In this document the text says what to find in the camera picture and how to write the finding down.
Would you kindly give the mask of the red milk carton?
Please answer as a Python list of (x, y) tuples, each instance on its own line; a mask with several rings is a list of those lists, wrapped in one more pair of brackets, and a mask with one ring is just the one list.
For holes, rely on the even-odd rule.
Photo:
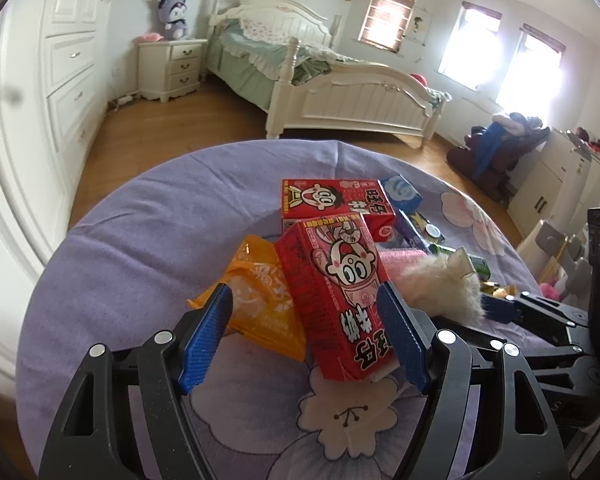
[(362, 216), (298, 221), (274, 248), (323, 376), (358, 382), (388, 365), (393, 352), (376, 299), (389, 278)]
[(378, 180), (284, 179), (282, 230), (301, 220), (357, 212), (377, 243), (393, 236), (396, 213)]

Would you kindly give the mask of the orange snack wrapper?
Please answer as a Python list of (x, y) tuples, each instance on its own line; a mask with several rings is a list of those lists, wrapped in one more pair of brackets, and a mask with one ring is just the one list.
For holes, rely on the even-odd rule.
[(306, 336), (273, 243), (246, 236), (220, 282), (233, 294), (229, 333), (299, 362), (306, 358)]

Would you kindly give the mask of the red grey desk chair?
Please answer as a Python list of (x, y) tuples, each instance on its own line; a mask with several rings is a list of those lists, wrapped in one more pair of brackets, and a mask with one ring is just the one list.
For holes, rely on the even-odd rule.
[(517, 252), (543, 296), (588, 310), (592, 284), (588, 246), (588, 226), (567, 235), (541, 220), (519, 244)]

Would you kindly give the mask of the white fluffy ball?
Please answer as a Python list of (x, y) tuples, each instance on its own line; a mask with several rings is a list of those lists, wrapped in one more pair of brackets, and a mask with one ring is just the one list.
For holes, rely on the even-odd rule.
[(401, 266), (392, 278), (406, 304), (460, 324), (475, 324), (486, 314), (480, 280), (464, 248), (451, 255), (424, 255)]

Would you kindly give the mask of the white dresser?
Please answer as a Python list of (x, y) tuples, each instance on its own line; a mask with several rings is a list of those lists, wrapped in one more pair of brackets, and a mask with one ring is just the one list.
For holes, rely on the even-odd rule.
[[(509, 202), (507, 212), (522, 237), (527, 237), (540, 220), (545, 220), (557, 204), (565, 181), (574, 145), (568, 136), (552, 130), (539, 158), (520, 189)], [(574, 206), (567, 210), (570, 220), (567, 233), (577, 234), (586, 222), (586, 211), (600, 201), (600, 156), (592, 162), (584, 188)]]

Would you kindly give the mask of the blue snack packet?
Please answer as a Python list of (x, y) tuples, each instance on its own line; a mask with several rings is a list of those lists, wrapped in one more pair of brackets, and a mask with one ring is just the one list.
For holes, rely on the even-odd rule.
[(420, 193), (400, 174), (381, 179), (380, 184), (395, 210), (414, 214), (422, 203)]

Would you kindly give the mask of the purple floral tablecloth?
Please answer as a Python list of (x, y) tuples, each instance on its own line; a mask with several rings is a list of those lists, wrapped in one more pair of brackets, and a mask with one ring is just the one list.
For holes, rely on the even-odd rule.
[[(178, 322), (223, 274), (242, 240), (279, 236), (284, 179), (400, 174), (450, 246), (488, 262), (494, 281), (535, 292), (535, 280), (489, 216), (451, 185), (402, 160), (337, 141), (257, 140), (170, 160), (110, 194), (58, 247), (36, 284), (17, 358), (20, 434), (34, 464), (69, 382), (92, 344), (135, 347)], [(321, 401), (335, 396), (310, 361), (228, 335), (206, 383), (188, 399), (221, 479), (388, 479), (424, 400), (396, 377), (355, 393), (340, 413), (374, 418), (337, 442)]]

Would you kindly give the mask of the red milk carton lying flat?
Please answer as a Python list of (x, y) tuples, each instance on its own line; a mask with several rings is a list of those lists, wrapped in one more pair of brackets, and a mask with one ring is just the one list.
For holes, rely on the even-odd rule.
[(357, 212), (377, 243), (393, 236), (396, 213), (378, 180), (284, 179), (282, 230), (301, 220)]

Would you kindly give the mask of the green bedding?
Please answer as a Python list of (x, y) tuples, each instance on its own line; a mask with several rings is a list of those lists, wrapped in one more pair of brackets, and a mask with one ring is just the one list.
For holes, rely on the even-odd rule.
[[(290, 36), (249, 18), (222, 23), (208, 42), (207, 67), (243, 99), (261, 110), (270, 108), (273, 89), (287, 54)], [(356, 64), (315, 41), (302, 42), (291, 83), (301, 86), (332, 71), (338, 63)]]

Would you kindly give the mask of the white nightstand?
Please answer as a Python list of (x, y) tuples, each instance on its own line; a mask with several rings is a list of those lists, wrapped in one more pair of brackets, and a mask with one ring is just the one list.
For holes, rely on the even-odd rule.
[(207, 41), (184, 39), (138, 45), (137, 90), (141, 98), (166, 103), (198, 90)]

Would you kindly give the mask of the white wardrobe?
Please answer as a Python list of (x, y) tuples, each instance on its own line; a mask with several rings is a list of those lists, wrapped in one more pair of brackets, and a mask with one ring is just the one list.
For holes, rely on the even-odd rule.
[(107, 108), (112, 0), (6, 0), (0, 9), (0, 398), (15, 396), (32, 290), (65, 238)]

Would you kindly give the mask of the pink plush on nightstand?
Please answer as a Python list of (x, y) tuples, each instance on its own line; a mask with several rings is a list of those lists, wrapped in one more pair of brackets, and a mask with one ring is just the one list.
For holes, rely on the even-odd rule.
[(158, 32), (150, 32), (149, 34), (145, 34), (138, 38), (139, 42), (159, 42), (163, 40), (163, 36), (158, 34)]

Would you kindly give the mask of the purple plush toy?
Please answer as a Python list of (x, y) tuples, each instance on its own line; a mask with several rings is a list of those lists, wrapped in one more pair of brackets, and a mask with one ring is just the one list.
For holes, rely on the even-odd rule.
[(160, 0), (158, 21), (162, 24), (165, 40), (181, 40), (187, 35), (186, 0)]

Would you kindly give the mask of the wall picture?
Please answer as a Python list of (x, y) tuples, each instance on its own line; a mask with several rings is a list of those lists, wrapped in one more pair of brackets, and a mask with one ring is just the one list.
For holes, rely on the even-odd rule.
[(427, 35), (432, 19), (432, 14), (426, 9), (416, 8), (412, 12), (410, 22), (405, 31), (405, 38), (424, 46), (426, 44)]

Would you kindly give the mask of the white bed frame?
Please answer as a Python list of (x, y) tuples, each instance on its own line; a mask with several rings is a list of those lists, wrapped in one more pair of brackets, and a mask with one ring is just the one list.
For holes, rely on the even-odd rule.
[(249, 18), (290, 36), (287, 54), (266, 115), (268, 139), (290, 129), (330, 129), (432, 138), (448, 92), (428, 87), (415, 76), (388, 65), (358, 60), (338, 63), (326, 75), (291, 83), (300, 44), (315, 41), (334, 49), (336, 26), (294, 0), (239, 0), (237, 6), (211, 9), (208, 39), (231, 18)]

